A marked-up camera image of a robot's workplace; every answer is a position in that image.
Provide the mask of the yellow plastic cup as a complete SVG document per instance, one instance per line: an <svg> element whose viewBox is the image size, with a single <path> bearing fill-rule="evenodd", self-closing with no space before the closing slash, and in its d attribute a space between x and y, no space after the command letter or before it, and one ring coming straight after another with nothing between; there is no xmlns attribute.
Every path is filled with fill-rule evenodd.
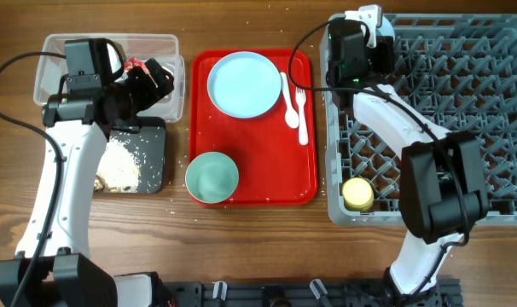
<svg viewBox="0 0 517 307"><path fill-rule="evenodd" d="M349 211L367 211L374 201L374 191L366 180L354 177L342 184L341 193Z"/></svg>

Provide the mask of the white napkin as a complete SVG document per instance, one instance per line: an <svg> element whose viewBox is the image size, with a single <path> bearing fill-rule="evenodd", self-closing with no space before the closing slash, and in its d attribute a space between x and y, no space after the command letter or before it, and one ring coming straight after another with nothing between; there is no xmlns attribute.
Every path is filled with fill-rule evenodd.
<svg viewBox="0 0 517 307"><path fill-rule="evenodd" d="M162 66L162 69L164 70L164 72L168 72L168 73L170 73L171 75L173 75L173 71L172 71L171 69L169 69L168 67L164 67L164 66ZM115 80L115 82L118 82L118 81L120 81L120 80L126 80L126 79L127 79L127 77L128 77L128 76L127 76L127 72L123 72L123 74L122 74L119 78L117 78L117 79Z"/></svg>

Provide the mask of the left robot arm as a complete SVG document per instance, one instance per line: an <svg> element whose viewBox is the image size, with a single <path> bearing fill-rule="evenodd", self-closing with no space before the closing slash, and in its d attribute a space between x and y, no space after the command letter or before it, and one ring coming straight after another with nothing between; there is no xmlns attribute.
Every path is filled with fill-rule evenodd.
<svg viewBox="0 0 517 307"><path fill-rule="evenodd" d="M155 272L112 276L90 260L97 168L114 130L137 133L139 114L168 96L174 77L155 59L128 61L106 38L68 40L67 72L42 110L46 142L32 216L15 256L0 260L6 306L173 306Z"/></svg>

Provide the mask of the blue bowl with food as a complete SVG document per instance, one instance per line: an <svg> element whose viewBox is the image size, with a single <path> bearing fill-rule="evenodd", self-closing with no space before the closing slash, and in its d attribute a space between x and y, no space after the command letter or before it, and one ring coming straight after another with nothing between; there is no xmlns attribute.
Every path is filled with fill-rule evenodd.
<svg viewBox="0 0 517 307"><path fill-rule="evenodd" d="M381 26L376 28L376 35L379 37L391 37L395 39L395 31L390 21L383 16Z"/></svg>

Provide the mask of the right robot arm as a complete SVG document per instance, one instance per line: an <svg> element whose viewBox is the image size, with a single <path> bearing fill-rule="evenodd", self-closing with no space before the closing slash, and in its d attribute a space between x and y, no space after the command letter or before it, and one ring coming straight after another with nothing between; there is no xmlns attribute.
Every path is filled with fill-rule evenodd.
<svg viewBox="0 0 517 307"><path fill-rule="evenodd" d="M368 126L400 160L399 205L407 234L386 269L386 300L414 304L433 294L451 248L465 246L488 212L479 141L451 132L406 103L384 76L394 70L394 37L380 18L329 20L324 97Z"/></svg>

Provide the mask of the red snack wrapper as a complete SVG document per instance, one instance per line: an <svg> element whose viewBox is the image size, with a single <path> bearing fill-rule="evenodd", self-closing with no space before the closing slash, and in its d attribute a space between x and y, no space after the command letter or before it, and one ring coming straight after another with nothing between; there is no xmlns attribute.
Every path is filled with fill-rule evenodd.
<svg viewBox="0 0 517 307"><path fill-rule="evenodd" d="M135 57L128 59L124 64L125 72L129 72L131 69L140 67L146 74L149 74L149 70L143 61L139 61Z"/></svg>

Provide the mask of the food scraps and rice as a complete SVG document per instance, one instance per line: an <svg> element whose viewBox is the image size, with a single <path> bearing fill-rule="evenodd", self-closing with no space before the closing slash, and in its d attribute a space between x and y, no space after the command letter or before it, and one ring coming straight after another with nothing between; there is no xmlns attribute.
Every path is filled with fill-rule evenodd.
<svg viewBox="0 0 517 307"><path fill-rule="evenodd" d="M96 172L96 193L153 194L163 179L164 143L158 133L111 133Z"/></svg>

